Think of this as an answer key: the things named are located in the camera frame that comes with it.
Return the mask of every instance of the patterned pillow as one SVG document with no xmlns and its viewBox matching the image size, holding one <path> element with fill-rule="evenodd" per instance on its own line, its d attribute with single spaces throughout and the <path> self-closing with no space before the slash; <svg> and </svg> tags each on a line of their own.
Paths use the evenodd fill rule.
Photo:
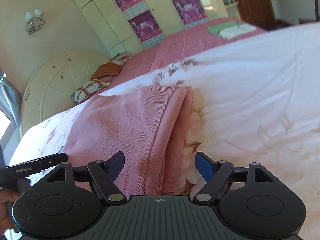
<svg viewBox="0 0 320 240">
<path fill-rule="evenodd" d="M 71 96 L 71 99 L 75 102 L 82 103 L 92 96 L 93 93 L 100 91 L 110 85 L 110 82 L 103 82 L 99 79 L 94 79 L 82 87 L 78 88 Z"/>
<path fill-rule="evenodd" d="M 108 75 L 118 75 L 123 65 L 128 61 L 129 56 L 130 52 L 128 51 L 119 53 L 112 60 L 98 67 L 91 79 L 102 78 Z"/>
</svg>

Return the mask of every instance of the brown wooden door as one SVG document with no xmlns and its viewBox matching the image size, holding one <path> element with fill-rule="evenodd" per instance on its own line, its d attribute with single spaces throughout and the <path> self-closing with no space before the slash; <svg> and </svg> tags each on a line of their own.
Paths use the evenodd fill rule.
<svg viewBox="0 0 320 240">
<path fill-rule="evenodd" d="M 270 0 L 235 0 L 241 18 L 253 25 L 264 25 L 274 22 L 275 16 Z"/>
</svg>

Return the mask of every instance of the cream curved headboard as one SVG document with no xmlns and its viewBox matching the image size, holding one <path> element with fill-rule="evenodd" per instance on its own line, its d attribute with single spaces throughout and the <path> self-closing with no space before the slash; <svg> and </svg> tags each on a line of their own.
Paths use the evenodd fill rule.
<svg viewBox="0 0 320 240">
<path fill-rule="evenodd" d="M 23 95 L 20 133 L 70 109 L 75 90 L 88 82 L 108 58 L 93 50 L 61 52 L 44 62 L 31 77 Z"/>
</svg>

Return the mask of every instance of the folded pink sweater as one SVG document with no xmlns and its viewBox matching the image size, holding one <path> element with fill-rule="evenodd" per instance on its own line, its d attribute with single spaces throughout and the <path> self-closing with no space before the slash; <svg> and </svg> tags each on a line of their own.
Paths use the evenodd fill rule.
<svg viewBox="0 0 320 240">
<path fill-rule="evenodd" d="M 148 86 L 121 96 L 93 96 L 71 127 L 64 152 L 73 166 L 125 155 L 115 181 L 130 195 L 176 195 L 192 90 Z"/>
</svg>

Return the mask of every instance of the green cloth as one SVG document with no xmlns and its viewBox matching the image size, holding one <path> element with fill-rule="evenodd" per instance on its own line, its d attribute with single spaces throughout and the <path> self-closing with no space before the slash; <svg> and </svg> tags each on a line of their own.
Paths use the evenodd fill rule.
<svg viewBox="0 0 320 240">
<path fill-rule="evenodd" d="M 222 30 L 224 30 L 226 28 L 239 26 L 241 24 L 242 23 L 240 23 L 240 22 L 227 22 L 227 23 L 222 23 L 219 25 L 210 26 L 210 27 L 208 27 L 208 33 L 210 33 L 211 35 L 218 35 L 219 32 L 221 32 Z"/>
</svg>

